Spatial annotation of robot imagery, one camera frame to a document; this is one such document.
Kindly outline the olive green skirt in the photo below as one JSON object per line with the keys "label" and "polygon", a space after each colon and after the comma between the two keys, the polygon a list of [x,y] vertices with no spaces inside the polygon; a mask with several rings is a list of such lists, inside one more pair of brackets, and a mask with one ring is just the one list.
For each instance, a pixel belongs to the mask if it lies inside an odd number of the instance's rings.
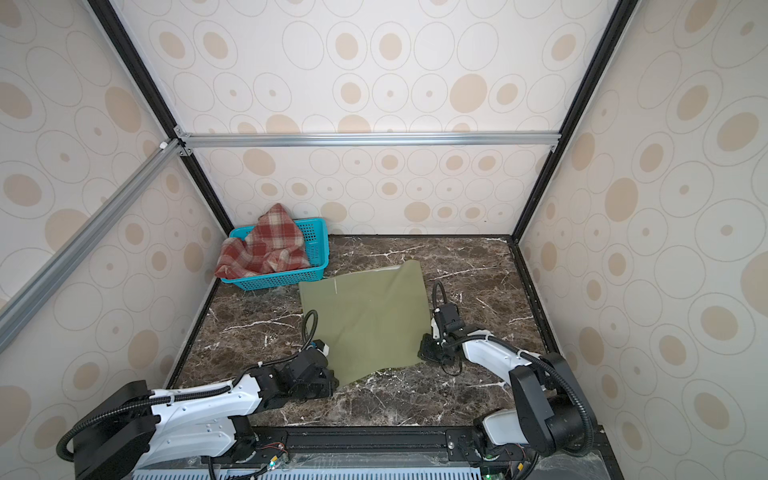
{"label": "olive green skirt", "polygon": [[420,362],[431,315],[421,264],[354,272],[299,284],[302,309],[318,313],[316,337],[342,386]]}

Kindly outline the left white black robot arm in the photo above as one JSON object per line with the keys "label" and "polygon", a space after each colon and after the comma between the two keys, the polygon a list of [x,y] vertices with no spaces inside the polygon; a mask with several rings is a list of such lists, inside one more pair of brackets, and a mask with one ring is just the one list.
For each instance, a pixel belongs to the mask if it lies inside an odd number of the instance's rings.
{"label": "left white black robot arm", "polygon": [[151,390],[145,381],[129,382],[71,427],[56,454],[73,464],[78,479],[122,479],[194,456],[249,459],[256,443],[250,416],[333,395],[339,382],[328,352],[322,341],[311,341],[234,380],[201,387]]}

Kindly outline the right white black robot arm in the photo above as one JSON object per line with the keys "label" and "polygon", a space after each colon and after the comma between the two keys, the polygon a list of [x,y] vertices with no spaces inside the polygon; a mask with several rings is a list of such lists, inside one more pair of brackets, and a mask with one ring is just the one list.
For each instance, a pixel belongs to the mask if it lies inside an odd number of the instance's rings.
{"label": "right white black robot arm", "polygon": [[567,361],[539,355],[467,325],[458,306],[433,308],[432,331],[422,338],[419,358],[442,367],[478,365],[507,384],[514,407],[475,421],[478,452],[495,457],[504,447],[528,447],[541,456],[580,457],[594,445],[597,420]]}

